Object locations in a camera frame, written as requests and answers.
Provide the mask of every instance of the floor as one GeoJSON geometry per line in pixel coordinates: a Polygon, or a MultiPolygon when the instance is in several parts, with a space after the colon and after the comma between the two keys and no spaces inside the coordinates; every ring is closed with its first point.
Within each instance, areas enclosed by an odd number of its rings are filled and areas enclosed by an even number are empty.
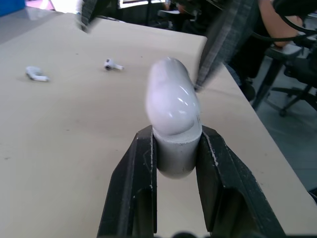
{"type": "MultiPolygon", "coordinates": [[[[260,87],[270,63],[270,58],[264,59],[259,74],[254,79],[256,90],[260,87]]],[[[304,88],[305,84],[285,76],[282,69],[274,86],[304,88]]],[[[285,94],[271,92],[267,102],[260,105],[257,114],[305,188],[309,190],[317,187],[317,112],[306,102],[299,101],[282,118],[278,114],[278,107],[282,107],[285,102],[285,94]]]]}

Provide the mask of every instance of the black office chair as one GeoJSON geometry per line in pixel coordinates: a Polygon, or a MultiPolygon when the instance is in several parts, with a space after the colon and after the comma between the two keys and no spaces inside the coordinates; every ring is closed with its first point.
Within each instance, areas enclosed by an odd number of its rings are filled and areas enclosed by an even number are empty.
{"type": "MultiPolygon", "coordinates": [[[[301,41],[295,42],[296,45],[306,47],[306,48],[313,48],[315,39],[304,39],[301,41]]],[[[309,105],[311,105],[317,111],[317,92],[314,94],[310,93],[312,88],[317,88],[317,65],[316,63],[316,56],[317,48],[312,50],[312,53],[306,59],[296,58],[290,64],[286,64],[286,69],[284,74],[286,76],[296,78],[301,83],[306,84],[305,89],[299,88],[272,88],[271,91],[282,92],[286,93],[287,97],[291,98],[292,96],[296,96],[293,100],[287,103],[280,111],[279,114],[281,117],[287,115],[287,110],[294,105],[299,100],[304,100],[309,105]]]]}

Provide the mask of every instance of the white plastic object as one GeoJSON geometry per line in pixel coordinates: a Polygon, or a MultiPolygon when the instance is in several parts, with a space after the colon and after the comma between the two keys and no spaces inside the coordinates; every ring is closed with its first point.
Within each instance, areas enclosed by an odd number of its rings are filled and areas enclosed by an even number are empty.
{"type": "Polygon", "coordinates": [[[28,66],[26,67],[25,71],[26,75],[32,80],[40,82],[48,82],[50,80],[47,76],[43,75],[43,72],[38,67],[28,66]]]}
{"type": "Polygon", "coordinates": [[[146,112],[158,143],[158,169],[169,178],[187,176],[196,164],[202,124],[194,86],[180,61],[166,58],[152,66],[146,112]]]}
{"type": "Polygon", "coordinates": [[[115,64],[112,59],[107,59],[104,63],[104,67],[106,70],[118,69],[123,70],[124,68],[118,64],[115,64]]]}

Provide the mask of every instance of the dark clothing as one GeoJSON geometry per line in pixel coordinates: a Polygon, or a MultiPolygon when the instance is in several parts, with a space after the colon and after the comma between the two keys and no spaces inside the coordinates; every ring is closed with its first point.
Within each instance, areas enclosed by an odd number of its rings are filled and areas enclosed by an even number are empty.
{"type": "MultiPolygon", "coordinates": [[[[254,32],[259,35],[269,37],[260,15],[255,24],[254,32]]],[[[251,36],[233,56],[229,66],[236,71],[242,83],[248,77],[255,78],[257,76],[264,58],[264,53],[271,44],[272,42],[262,41],[251,36]]]]}

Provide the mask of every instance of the table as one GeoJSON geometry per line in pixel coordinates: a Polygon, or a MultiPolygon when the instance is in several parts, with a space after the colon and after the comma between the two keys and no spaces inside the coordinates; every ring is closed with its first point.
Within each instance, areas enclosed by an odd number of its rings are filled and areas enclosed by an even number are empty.
{"type": "MultiPolygon", "coordinates": [[[[151,64],[175,57],[193,77],[204,42],[108,20],[86,34],[72,14],[3,42],[0,237],[95,237],[111,173],[135,133],[149,125],[151,64]],[[106,72],[107,58],[125,70],[106,72]],[[52,81],[30,81],[28,65],[52,81]]],[[[285,232],[317,234],[317,206],[224,67],[199,99],[202,122],[250,168],[285,232]]],[[[170,180],[158,173],[158,235],[181,230],[207,234],[196,175],[170,180]]]]}

